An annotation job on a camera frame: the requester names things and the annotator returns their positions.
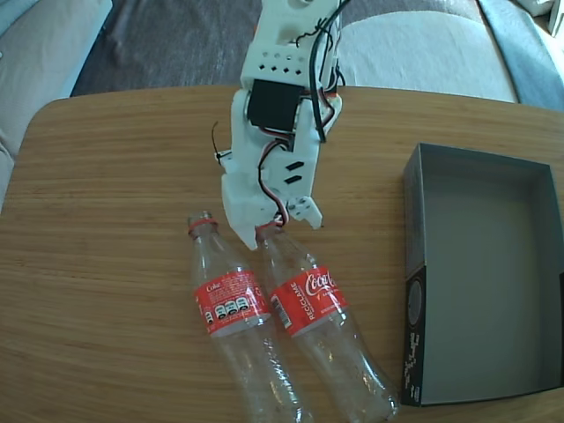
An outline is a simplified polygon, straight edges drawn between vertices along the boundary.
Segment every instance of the clear plastic bottle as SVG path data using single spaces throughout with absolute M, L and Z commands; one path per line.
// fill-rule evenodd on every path
M 399 410 L 396 391 L 368 352 L 328 270 L 278 226 L 257 228 L 257 240 L 272 305 L 346 421 L 393 418 Z
M 239 383 L 251 423 L 312 423 L 280 358 L 266 300 L 209 212 L 189 218 L 192 284 L 208 333 Z

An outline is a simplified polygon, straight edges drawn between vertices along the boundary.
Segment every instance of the dark gray fabric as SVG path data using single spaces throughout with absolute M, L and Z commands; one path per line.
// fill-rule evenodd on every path
M 260 0 L 113 1 L 72 95 L 239 82 Z M 482 21 L 476 0 L 352 0 L 343 22 L 393 11 Z
M 519 102 L 564 111 L 564 83 L 526 11 L 507 0 L 479 0 Z

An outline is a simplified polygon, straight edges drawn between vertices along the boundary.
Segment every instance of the wooden table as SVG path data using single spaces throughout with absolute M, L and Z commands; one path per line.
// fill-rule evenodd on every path
M 225 224 L 211 129 L 228 148 L 232 87 L 108 93 L 33 119 L 0 217 L 0 421 L 242 422 L 189 288 L 189 212 Z M 325 228 L 289 231 L 327 263 L 378 361 L 399 383 L 402 171 L 419 141 L 553 165 L 564 210 L 564 115 L 430 93 L 346 88 L 322 149 Z M 319 422 L 341 422 L 280 333 Z M 398 422 L 564 421 L 564 391 L 405 407 Z

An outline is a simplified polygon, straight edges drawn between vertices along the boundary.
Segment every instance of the robotic arm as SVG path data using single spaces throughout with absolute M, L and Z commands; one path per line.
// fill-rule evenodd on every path
M 231 228 L 256 249 L 256 226 L 290 217 L 317 229 L 311 197 L 320 144 L 342 108 L 337 95 L 339 13 L 350 0 L 263 0 L 231 108 L 223 205 Z

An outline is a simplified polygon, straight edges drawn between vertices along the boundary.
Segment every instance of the barcode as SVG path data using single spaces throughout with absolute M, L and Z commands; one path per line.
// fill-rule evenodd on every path
M 272 302 L 272 306 L 274 307 L 274 310 L 276 310 L 278 316 L 280 317 L 280 320 L 282 321 L 282 324 L 284 325 L 284 329 L 288 329 L 290 326 L 292 326 L 292 321 L 290 320 L 290 317 L 288 317 L 288 314 L 282 307 L 282 304 L 280 303 L 278 297 L 276 295 L 272 295 L 271 302 Z

